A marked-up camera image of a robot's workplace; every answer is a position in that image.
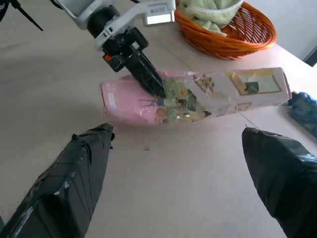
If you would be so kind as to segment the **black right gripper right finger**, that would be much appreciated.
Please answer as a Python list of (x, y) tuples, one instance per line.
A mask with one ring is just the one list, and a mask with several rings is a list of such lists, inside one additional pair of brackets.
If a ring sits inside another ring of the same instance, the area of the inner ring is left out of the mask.
[(317, 236), (317, 158), (299, 141), (247, 127), (245, 161), (258, 196), (288, 238)]

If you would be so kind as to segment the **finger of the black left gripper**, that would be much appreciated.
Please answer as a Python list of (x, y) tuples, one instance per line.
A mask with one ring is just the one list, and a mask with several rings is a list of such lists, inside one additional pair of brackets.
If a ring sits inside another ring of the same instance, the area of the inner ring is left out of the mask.
[(163, 98), (162, 79), (145, 55), (131, 55), (127, 58), (125, 67), (144, 90), (152, 96)]
[(149, 62), (143, 52), (135, 54), (136, 79), (141, 86), (152, 96), (165, 97), (163, 82), (154, 66)]

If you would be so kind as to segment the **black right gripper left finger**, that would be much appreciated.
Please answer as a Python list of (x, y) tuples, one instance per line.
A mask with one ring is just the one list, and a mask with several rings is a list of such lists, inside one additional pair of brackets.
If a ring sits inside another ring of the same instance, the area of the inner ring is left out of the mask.
[(37, 178), (0, 236), (83, 238), (103, 188), (114, 138), (110, 123), (72, 135)]

